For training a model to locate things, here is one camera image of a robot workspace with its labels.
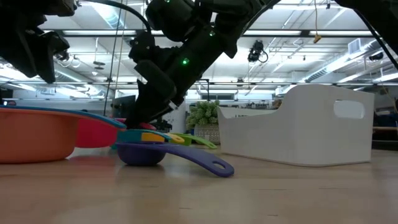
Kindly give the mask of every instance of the potted plant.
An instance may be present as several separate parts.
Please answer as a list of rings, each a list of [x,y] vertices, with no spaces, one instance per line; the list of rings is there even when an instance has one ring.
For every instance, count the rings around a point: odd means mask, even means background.
[[[215,102],[198,102],[196,106],[190,107],[191,114],[187,118],[187,128],[194,130],[194,135],[211,141],[213,144],[220,143],[220,132],[218,130],[217,106]]]

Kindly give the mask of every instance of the green led light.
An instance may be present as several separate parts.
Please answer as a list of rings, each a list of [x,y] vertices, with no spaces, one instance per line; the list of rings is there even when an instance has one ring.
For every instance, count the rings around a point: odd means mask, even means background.
[[[188,65],[189,64],[189,59],[185,58],[182,60],[182,65]]]

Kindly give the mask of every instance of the green plant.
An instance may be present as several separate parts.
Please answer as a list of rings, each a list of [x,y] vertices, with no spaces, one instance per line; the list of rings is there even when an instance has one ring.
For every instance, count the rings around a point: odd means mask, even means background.
[[[195,125],[218,124],[217,106],[220,102],[198,102],[196,106],[191,106],[191,114],[187,117],[187,128],[192,129]]]

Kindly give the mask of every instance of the white storage box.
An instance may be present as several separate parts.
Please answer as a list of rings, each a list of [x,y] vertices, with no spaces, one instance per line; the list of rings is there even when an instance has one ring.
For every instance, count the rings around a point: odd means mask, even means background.
[[[373,106],[372,93],[314,84],[274,111],[219,107],[221,150],[298,166],[369,162]]]

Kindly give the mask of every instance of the fluorescent light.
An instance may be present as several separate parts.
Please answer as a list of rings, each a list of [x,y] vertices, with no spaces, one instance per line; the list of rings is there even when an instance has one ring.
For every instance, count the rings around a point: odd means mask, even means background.
[[[163,32],[161,30],[152,30],[151,33],[153,35],[164,35]]]
[[[331,5],[331,8],[343,8],[341,6]],[[272,7],[272,9],[282,9],[282,10],[295,10],[295,11],[304,11],[304,10],[314,10],[315,6],[298,6],[298,5],[289,5],[289,4],[276,4]]]
[[[136,35],[134,30],[65,30],[65,35]]]
[[[37,80],[36,78],[28,78],[22,72],[11,68],[0,68],[0,77],[11,78],[13,80]]]
[[[361,76],[361,75],[358,75],[358,74],[350,75],[350,76],[348,76],[348,77],[346,77],[346,78],[344,78],[344,79],[342,79],[342,80],[339,80],[339,81],[337,81],[337,82],[338,82],[338,83],[348,82],[348,81],[354,80],[354,79],[356,79],[356,78],[358,78],[358,77],[360,77],[360,76]]]
[[[315,36],[316,31],[310,31],[310,35]],[[320,30],[318,35],[372,35],[370,31],[366,30]]]
[[[300,35],[300,30],[247,30],[244,35]]]
[[[58,72],[58,73],[61,74],[61,75],[65,75],[66,77],[72,79],[73,81],[81,82],[80,79],[75,78],[75,77],[73,77],[73,76],[71,76],[71,75],[68,75],[68,74],[66,74],[65,72],[61,72],[60,70],[56,70],[56,72]]]
[[[398,73],[393,73],[393,74],[390,74],[390,75],[383,75],[380,78],[374,79],[373,83],[385,82],[385,81],[393,80],[393,79],[396,79],[396,78],[398,78]]]

